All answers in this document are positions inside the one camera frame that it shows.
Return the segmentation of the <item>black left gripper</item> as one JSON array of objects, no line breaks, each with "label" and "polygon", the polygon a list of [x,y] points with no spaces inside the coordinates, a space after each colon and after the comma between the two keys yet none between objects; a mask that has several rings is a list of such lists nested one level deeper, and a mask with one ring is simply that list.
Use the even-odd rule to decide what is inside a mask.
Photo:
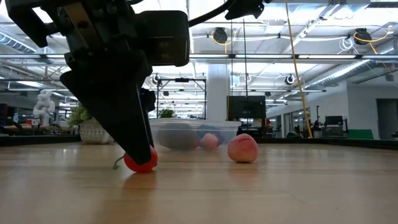
[{"label": "black left gripper", "polygon": [[[146,55],[132,51],[146,12],[124,0],[6,0],[9,18],[40,48],[66,37],[70,71],[60,81],[139,165],[152,159],[149,112],[155,92],[141,88]],[[119,52],[99,52],[115,48]]]}]

